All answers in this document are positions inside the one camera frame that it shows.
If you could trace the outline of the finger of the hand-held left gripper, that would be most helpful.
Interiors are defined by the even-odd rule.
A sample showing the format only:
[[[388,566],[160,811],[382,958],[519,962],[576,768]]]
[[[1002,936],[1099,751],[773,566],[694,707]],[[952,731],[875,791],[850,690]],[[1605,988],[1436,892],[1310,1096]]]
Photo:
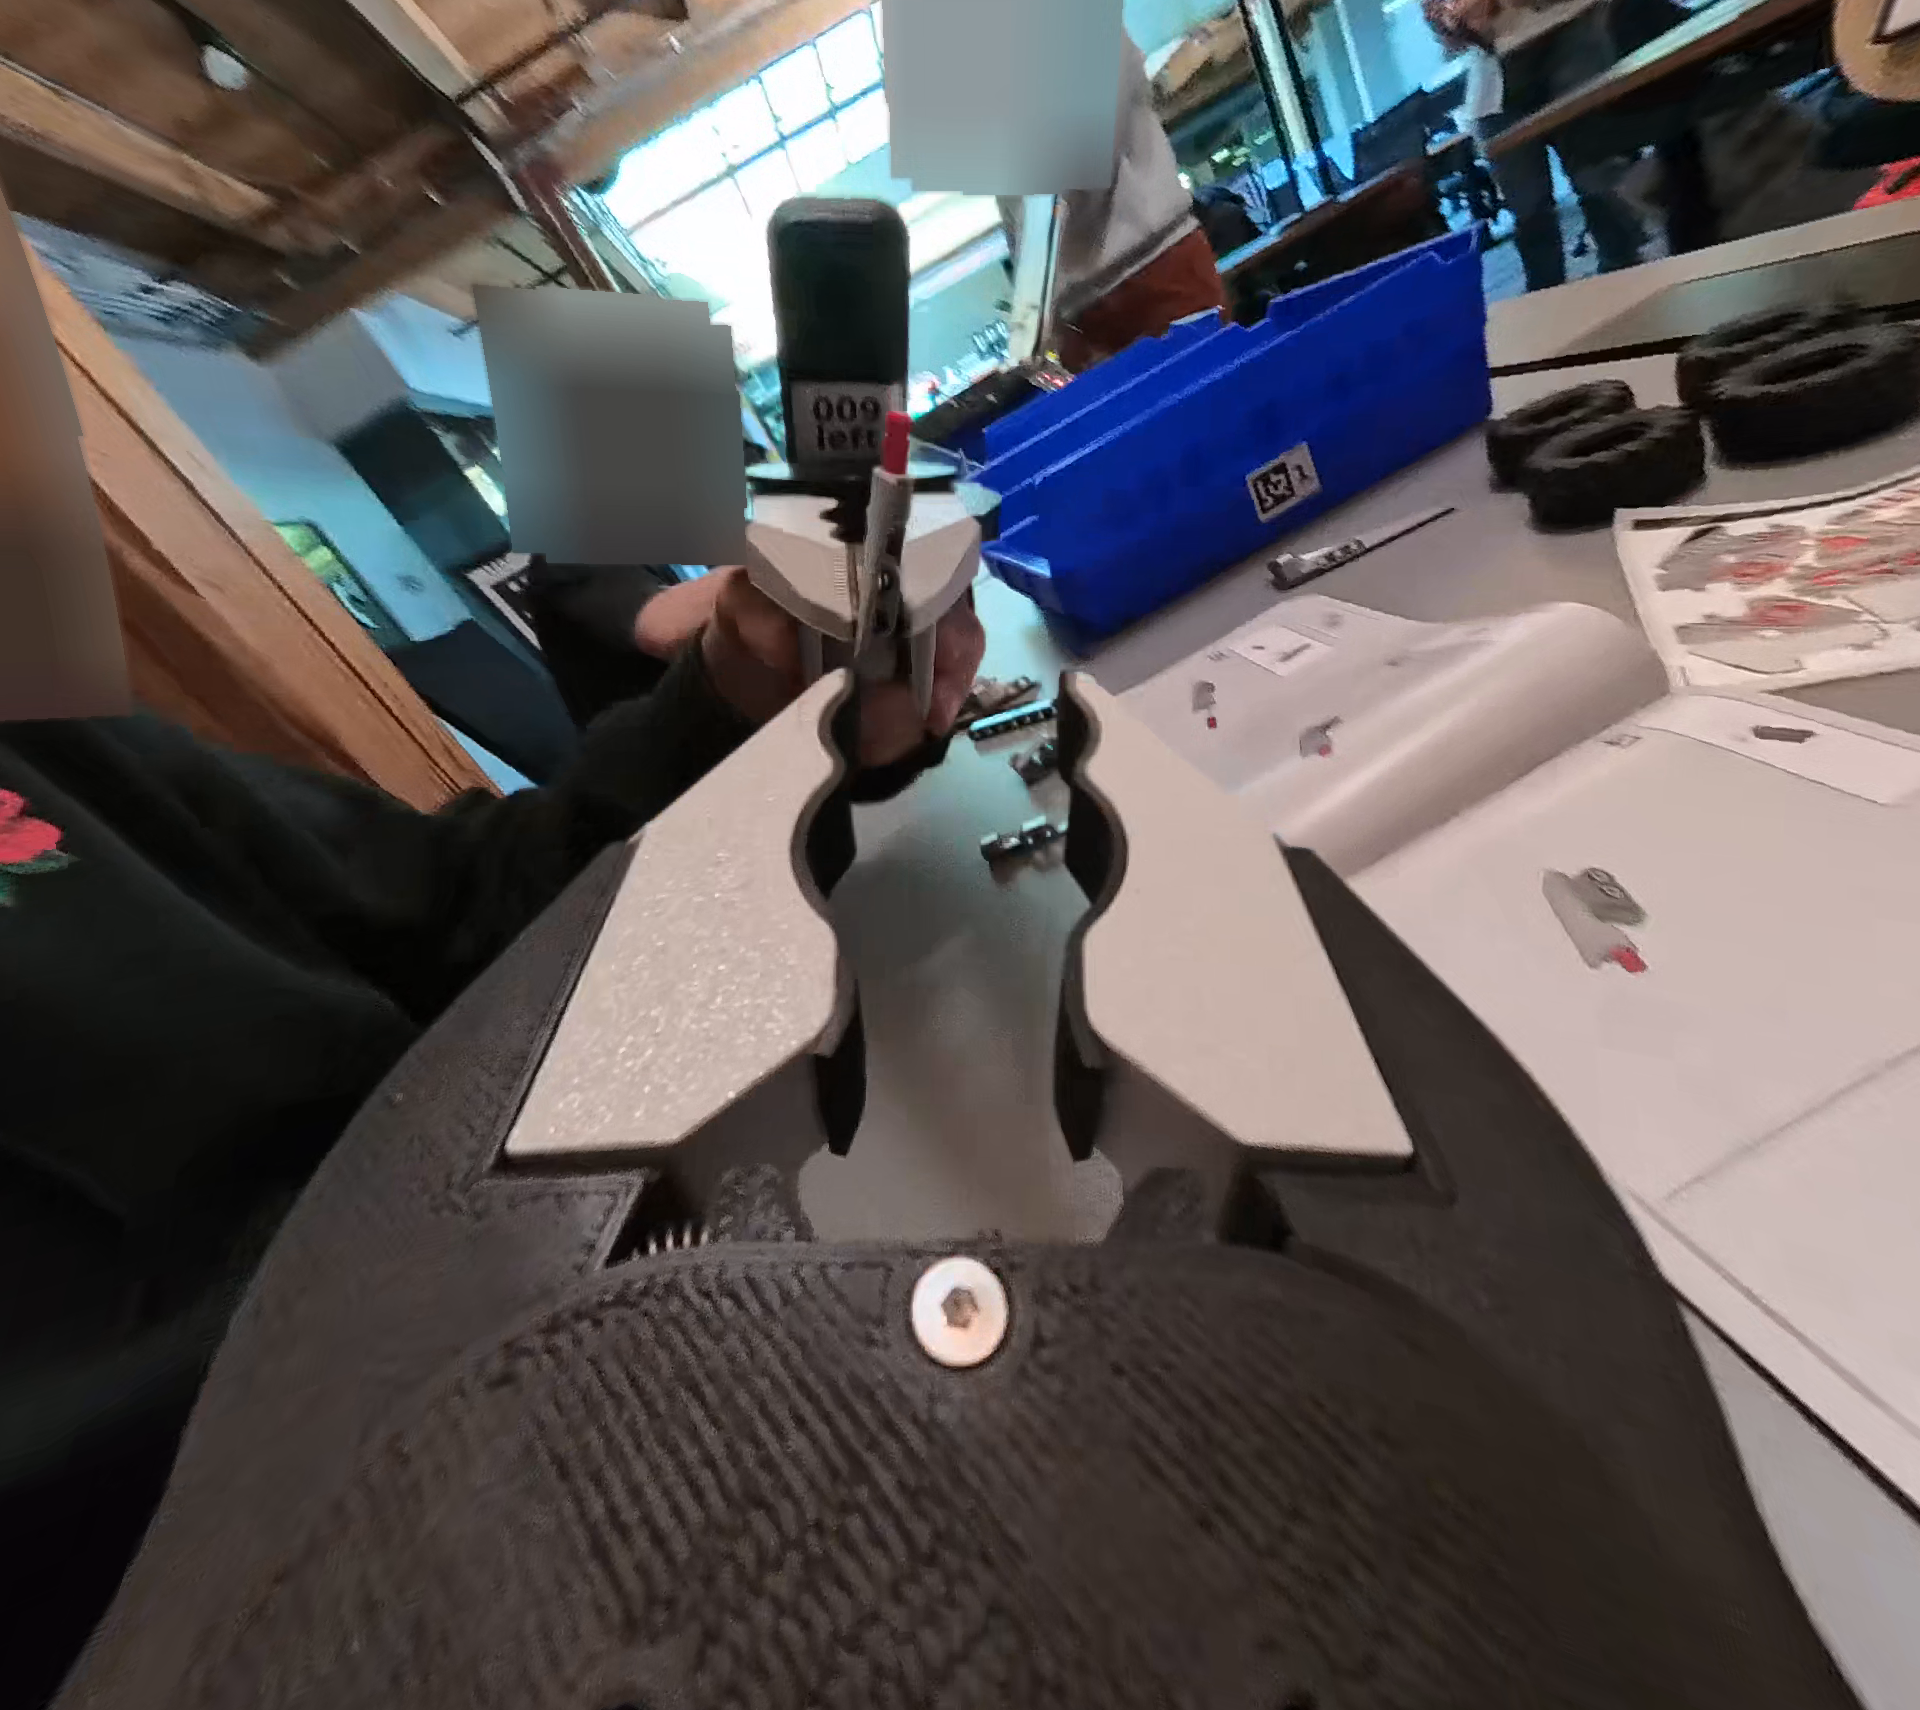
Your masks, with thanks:
[[[855,632],[861,542],[844,534],[838,498],[754,498],[746,520],[746,572],[813,632]]]
[[[898,563],[901,618],[942,621],[973,590],[981,551],[981,520],[965,504],[915,504]]]

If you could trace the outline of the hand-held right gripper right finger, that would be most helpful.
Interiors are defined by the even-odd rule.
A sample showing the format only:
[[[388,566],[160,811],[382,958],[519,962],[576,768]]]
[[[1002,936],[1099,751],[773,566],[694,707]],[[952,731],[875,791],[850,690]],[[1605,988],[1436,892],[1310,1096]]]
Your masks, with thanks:
[[[1085,670],[1061,680],[1054,1112],[1117,1171],[1405,1171],[1411,1126],[1284,844]]]

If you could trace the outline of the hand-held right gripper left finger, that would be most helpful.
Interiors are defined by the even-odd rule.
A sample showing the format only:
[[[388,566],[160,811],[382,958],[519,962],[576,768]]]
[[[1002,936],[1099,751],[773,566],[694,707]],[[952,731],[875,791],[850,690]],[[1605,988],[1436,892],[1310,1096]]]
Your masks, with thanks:
[[[832,921],[856,856],[855,678],[832,670],[630,847],[503,1154],[526,1171],[800,1171],[867,1109]]]

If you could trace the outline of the grey toy part red pin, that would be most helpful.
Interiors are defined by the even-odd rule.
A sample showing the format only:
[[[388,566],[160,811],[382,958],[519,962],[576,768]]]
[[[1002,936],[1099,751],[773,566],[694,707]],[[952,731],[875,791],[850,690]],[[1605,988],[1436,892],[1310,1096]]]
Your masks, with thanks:
[[[852,571],[850,660],[859,682],[870,689],[892,685],[901,677],[901,571],[915,495],[910,416],[891,410]]]

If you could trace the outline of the person's left forearm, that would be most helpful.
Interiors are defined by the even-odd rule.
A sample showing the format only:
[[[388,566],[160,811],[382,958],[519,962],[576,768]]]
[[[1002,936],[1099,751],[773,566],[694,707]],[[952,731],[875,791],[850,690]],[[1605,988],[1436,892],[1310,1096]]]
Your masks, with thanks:
[[[558,888],[745,748],[766,718],[756,700],[784,690],[756,660],[688,642],[654,690],[589,729],[557,778],[433,813],[436,842],[500,888]]]

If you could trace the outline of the person's left hand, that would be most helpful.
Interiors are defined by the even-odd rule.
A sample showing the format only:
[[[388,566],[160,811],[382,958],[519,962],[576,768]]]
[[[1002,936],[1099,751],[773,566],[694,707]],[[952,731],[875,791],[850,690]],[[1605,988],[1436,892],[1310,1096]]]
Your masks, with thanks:
[[[766,725],[805,690],[803,632],[792,615],[758,590],[745,568],[715,571],[704,580],[715,596],[700,649],[715,690],[737,714]],[[942,748],[986,658],[986,631],[967,595],[932,635],[931,689],[869,687],[859,707],[859,760],[889,770]]]

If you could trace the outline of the blue plastic bin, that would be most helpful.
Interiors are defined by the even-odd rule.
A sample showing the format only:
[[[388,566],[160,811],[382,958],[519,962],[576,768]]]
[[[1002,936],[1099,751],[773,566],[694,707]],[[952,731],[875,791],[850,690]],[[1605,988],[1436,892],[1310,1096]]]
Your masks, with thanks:
[[[1207,312],[991,425],[984,571],[1101,642],[1492,412],[1483,226]]]

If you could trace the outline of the open instruction booklet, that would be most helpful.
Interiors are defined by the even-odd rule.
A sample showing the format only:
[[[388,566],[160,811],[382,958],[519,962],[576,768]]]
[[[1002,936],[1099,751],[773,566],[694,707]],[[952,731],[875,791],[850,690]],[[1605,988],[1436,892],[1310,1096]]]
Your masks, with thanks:
[[[1577,603],[1284,598],[1125,695],[1562,1112],[1683,1298],[1918,1492],[1918,752]]]

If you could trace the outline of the grey and black toy axle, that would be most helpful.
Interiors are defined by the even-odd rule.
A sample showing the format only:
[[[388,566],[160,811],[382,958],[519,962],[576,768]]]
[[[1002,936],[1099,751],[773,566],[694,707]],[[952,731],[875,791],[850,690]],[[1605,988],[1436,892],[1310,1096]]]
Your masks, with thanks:
[[[1428,513],[1411,515],[1385,523],[1373,531],[1343,539],[1338,542],[1313,546],[1301,553],[1281,553],[1267,563],[1267,577],[1281,592],[1302,590],[1354,563],[1380,553],[1387,546],[1403,544],[1417,532],[1441,525],[1457,515],[1457,507],[1441,507]]]

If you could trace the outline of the person's black hoodie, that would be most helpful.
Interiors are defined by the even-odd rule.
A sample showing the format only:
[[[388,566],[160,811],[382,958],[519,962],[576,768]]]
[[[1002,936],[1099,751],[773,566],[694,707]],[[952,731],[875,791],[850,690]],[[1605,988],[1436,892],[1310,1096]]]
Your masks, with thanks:
[[[11,722],[3,768],[5,1706],[47,1706],[281,1218],[575,876],[157,717]]]

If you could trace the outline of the printed sticker sheet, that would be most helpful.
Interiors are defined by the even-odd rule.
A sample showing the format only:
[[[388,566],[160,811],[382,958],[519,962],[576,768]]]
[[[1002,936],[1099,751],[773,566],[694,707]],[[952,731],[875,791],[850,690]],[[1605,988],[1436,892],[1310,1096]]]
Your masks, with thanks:
[[[1790,692],[1916,672],[1918,472],[1769,502],[1617,513],[1668,690]]]

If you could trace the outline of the wooden background table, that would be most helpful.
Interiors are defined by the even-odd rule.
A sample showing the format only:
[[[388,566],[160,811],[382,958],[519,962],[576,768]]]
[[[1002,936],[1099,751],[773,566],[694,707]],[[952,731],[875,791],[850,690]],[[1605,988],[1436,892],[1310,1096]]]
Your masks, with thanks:
[[[1529,147],[1632,157],[1834,67],[1836,0],[1717,0],[1578,88],[1483,139],[1486,161]]]

